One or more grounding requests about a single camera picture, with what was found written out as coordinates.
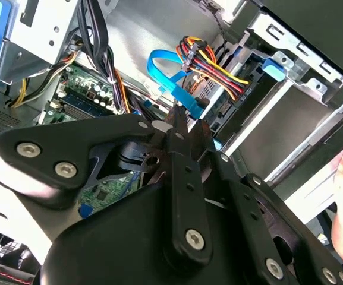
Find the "capacitor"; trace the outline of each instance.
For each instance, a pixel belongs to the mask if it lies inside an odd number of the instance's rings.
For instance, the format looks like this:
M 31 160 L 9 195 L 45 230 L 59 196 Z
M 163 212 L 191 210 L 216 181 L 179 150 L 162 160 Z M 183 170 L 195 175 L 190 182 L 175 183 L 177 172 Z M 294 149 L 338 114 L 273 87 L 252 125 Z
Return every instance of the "capacitor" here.
M 95 91 L 96 92 L 100 92 L 101 89 L 102 89 L 102 84 L 101 83 L 99 83 L 98 85 L 95 86 Z
M 95 99 L 93 99 L 93 101 L 96 103 L 96 104 L 100 104 L 101 102 L 101 96 L 96 96 Z
M 102 107 L 106 107 L 106 105 L 108 104 L 109 99 L 108 98 L 103 98 L 102 101 L 100 102 L 100 106 Z
M 99 95 L 104 98 L 104 97 L 106 97 L 106 92 L 104 90 L 101 90 Z

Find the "yellow wire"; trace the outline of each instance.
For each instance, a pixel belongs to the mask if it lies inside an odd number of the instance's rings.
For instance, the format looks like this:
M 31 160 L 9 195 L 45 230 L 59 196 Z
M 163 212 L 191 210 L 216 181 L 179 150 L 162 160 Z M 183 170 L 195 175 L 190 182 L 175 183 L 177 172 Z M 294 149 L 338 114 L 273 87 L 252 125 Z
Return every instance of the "yellow wire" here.
M 20 104 L 23 101 L 24 95 L 26 93 L 26 88 L 27 88 L 27 81 L 26 79 L 23 79 L 21 93 L 19 94 L 17 101 L 14 103 L 14 105 L 11 106 L 11 108 L 18 106 L 18 104 Z
M 211 80 L 214 81 L 215 83 L 219 84 L 221 87 L 224 88 L 225 91 L 228 92 L 228 94 L 231 96 L 231 98 L 232 98 L 234 101 L 237 100 L 235 94 L 234 94 L 227 86 L 225 86 L 225 85 L 223 85 L 222 83 L 220 83 L 218 80 L 216 80 L 215 78 L 213 78 L 213 77 L 212 77 L 211 75 L 209 75 L 208 73 L 205 73 L 205 72 L 203 72 L 203 71 L 201 71 L 201 70 L 198 70 L 198 69 L 195 69 L 195 68 L 192 68 L 192 67 L 191 67 L 190 69 L 191 69 L 192 71 L 195 71 L 195 72 L 201 74 L 201 75 L 204 75 L 205 77 L 208 77 L 209 79 L 211 79 Z
M 190 46 L 192 46 L 194 43 L 192 42 L 192 41 L 196 41 L 196 40 L 199 40 L 199 41 L 203 41 L 202 39 L 199 39 L 198 37 L 188 37 L 187 38 L 187 42 L 190 44 Z M 209 46 L 209 45 L 207 45 L 207 48 L 208 49 L 210 49 L 210 51 L 212 52 L 212 54 L 213 54 L 213 61 L 214 61 L 214 63 L 215 64 L 217 64 L 217 59 L 216 59 L 216 56 L 215 56 L 215 53 L 214 53 L 214 51 L 212 50 L 212 48 Z
M 187 38 L 187 42 L 192 46 L 193 42 L 191 40 L 202 40 L 199 39 L 198 37 L 188 37 Z M 221 66 L 217 65 L 216 63 L 214 63 L 213 61 L 211 61 L 211 59 L 202 51 L 199 50 L 199 53 L 202 55 L 202 57 L 204 57 L 204 59 L 211 65 L 213 65 L 215 68 L 217 68 L 218 70 L 220 70 L 221 72 L 223 72 L 225 75 L 229 76 L 230 78 L 232 78 L 234 81 L 239 82 L 239 83 L 243 83 L 243 84 L 249 84 L 249 81 L 246 80 L 242 80 L 240 78 L 237 78 L 236 76 L 233 76 L 232 74 L 230 74 L 228 71 L 226 71 L 225 69 L 221 68 Z
M 48 85 L 45 87 L 45 90 L 50 86 L 52 80 L 54 80 L 54 78 L 55 78 L 60 72 L 62 72 L 64 69 L 66 69 L 67 66 L 71 65 L 71 64 L 74 62 L 74 60 L 76 59 L 77 55 L 78 55 L 78 52 L 74 52 L 72 58 L 71 58 L 69 61 L 66 61 L 66 62 L 65 62 L 65 65 L 64 65 L 61 69 L 55 71 L 55 73 L 54 73 L 54 74 L 51 76 L 51 78 L 49 79 Z M 23 104 L 26 104 L 27 102 L 29 102 L 29 101 L 23 102 L 23 99 L 24 99 L 24 96 L 23 96 L 21 102 L 18 103 L 18 101 L 17 101 L 16 104 L 14 104 L 14 105 L 11 106 L 11 107 L 17 108 L 17 107 L 20 107 L 20 106 L 22 106 Z

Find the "blue connector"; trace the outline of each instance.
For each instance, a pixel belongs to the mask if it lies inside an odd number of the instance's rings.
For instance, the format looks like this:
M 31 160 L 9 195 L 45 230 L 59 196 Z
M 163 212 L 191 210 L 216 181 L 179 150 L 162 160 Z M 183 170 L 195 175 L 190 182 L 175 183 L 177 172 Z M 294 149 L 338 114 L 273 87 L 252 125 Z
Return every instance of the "blue connector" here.
M 262 70 L 273 77 L 278 82 L 281 82 L 285 79 L 285 70 L 282 66 L 277 64 L 273 59 L 265 59 L 264 64 L 262 65 Z
M 147 62 L 147 72 L 164 90 L 169 91 L 174 98 L 181 102 L 194 119 L 198 119 L 204 110 L 198 105 L 197 101 L 190 93 L 186 92 L 177 84 L 177 81 L 182 77 L 185 77 L 187 74 L 184 71 L 180 71 L 175 76 L 169 78 L 155 66 L 155 58 L 162 58 L 179 64 L 183 64 L 183 62 L 181 62 L 175 52 L 170 52 L 168 50 L 154 50 L 151 52 Z

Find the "metal panel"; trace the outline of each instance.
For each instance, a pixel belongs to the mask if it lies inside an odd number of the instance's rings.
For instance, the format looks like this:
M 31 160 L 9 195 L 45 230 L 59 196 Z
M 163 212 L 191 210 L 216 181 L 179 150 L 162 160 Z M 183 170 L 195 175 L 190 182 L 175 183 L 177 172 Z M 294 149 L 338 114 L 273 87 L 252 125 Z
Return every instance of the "metal panel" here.
M 107 15 L 110 9 L 105 2 L 99 0 L 104 15 Z M 116 8 L 107 15 L 106 22 L 115 67 L 142 84 L 149 77 L 146 67 L 151 51 L 174 51 L 186 35 L 212 42 L 219 34 L 213 17 L 204 15 L 191 0 L 119 0 Z M 86 58 L 82 64 L 90 66 Z M 168 75 L 181 68 L 165 61 L 157 62 L 157 66 Z
M 28 52 L 55 64 L 58 62 L 70 22 L 80 0 L 39 0 L 31 27 L 21 22 L 27 0 L 19 8 L 7 38 Z
M 260 2 L 343 69 L 343 1 Z
M 290 88 L 240 145 L 249 171 L 267 177 L 331 112 Z

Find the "green circuit board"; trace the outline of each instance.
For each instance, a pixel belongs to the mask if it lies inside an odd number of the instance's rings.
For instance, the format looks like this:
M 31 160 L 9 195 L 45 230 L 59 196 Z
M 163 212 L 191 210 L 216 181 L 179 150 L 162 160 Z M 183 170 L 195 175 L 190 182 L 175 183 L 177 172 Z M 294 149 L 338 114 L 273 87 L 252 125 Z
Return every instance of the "green circuit board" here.
M 139 178 L 138 173 L 130 173 L 124 178 L 107 180 L 85 189 L 81 193 L 79 204 L 91 206 L 93 213 L 100 211 L 126 195 L 135 192 L 139 187 Z
M 101 91 L 96 91 L 95 87 L 99 85 Z M 94 96 L 100 96 L 101 92 L 109 93 L 111 96 L 111 86 L 102 84 L 101 81 L 95 79 L 81 68 L 71 65 L 61 75 L 59 88 L 65 90 L 76 91 L 80 94 L 86 95 L 90 100 L 94 97 L 89 97 L 91 92 L 94 92 Z M 75 96 L 74 100 L 83 100 Z M 66 114 L 62 108 L 56 108 L 58 103 L 46 105 L 45 116 L 42 124 L 58 124 L 70 121 L 76 121 L 77 119 L 72 115 Z M 102 183 L 95 185 L 91 188 L 82 190 L 79 205 L 82 204 L 92 207 L 93 212 L 100 211 L 107 206 L 117 202 L 119 199 L 124 198 L 126 195 L 133 193 L 139 188 L 140 175 L 137 172 L 130 172 L 127 176 L 121 179 L 106 180 Z
M 43 124 L 57 124 L 74 120 L 74 118 L 58 110 L 48 108 Z M 131 172 L 121 179 L 103 181 L 96 186 L 84 189 L 78 204 L 92 207 L 92 213 L 98 212 L 126 195 L 135 192 L 139 188 L 139 181 L 140 175 L 137 172 Z

